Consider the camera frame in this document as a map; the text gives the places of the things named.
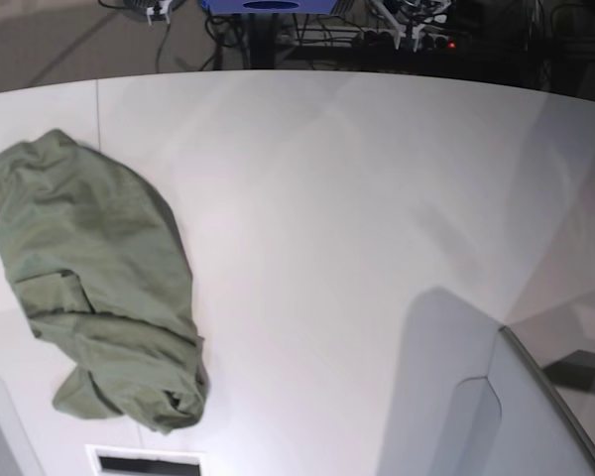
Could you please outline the olive green t-shirt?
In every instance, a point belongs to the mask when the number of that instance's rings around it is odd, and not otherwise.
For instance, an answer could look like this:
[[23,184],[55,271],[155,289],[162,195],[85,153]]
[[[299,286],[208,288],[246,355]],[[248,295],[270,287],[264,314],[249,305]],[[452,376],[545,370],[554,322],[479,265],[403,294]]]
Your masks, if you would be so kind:
[[34,336],[73,362],[54,408],[163,434],[208,394],[176,219],[130,168],[53,130],[0,153],[0,259]]

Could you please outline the black table leg post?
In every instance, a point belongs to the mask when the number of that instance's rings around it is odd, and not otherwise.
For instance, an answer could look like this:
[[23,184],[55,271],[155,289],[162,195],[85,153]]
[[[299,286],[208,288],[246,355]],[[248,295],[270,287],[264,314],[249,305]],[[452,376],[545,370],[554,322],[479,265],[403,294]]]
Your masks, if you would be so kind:
[[247,36],[249,64],[251,69],[276,68],[276,44],[280,27],[280,15],[249,14]]

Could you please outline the blue box with oval hole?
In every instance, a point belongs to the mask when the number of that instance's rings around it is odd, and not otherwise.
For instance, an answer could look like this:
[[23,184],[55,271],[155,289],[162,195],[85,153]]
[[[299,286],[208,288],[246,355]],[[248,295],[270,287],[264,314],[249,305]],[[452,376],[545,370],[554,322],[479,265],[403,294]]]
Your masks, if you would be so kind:
[[335,0],[208,0],[203,1],[213,14],[328,14]]

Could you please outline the white curved panel right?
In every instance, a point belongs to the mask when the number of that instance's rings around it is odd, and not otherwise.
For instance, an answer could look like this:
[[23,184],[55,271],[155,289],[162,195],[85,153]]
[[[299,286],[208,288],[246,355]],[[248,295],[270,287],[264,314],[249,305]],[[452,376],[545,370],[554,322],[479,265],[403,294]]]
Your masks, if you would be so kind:
[[595,445],[508,327],[450,401],[434,475],[595,475]]

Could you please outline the black power strip red light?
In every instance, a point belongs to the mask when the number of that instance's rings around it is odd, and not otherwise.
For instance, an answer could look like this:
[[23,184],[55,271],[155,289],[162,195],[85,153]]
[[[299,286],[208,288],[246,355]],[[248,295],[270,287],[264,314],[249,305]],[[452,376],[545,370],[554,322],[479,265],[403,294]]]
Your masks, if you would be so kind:
[[409,38],[396,30],[369,29],[358,35],[362,46],[380,46],[396,51],[425,52],[433,50],[456,50],[458,41],[455,36],[423,30]]

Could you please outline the white panel left corner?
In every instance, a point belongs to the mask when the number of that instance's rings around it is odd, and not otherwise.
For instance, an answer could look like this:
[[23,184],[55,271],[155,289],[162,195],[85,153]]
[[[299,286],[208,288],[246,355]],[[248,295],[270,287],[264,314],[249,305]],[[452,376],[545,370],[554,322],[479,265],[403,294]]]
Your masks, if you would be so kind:
[[14,402],[0,378],[0,475],[44,474]]

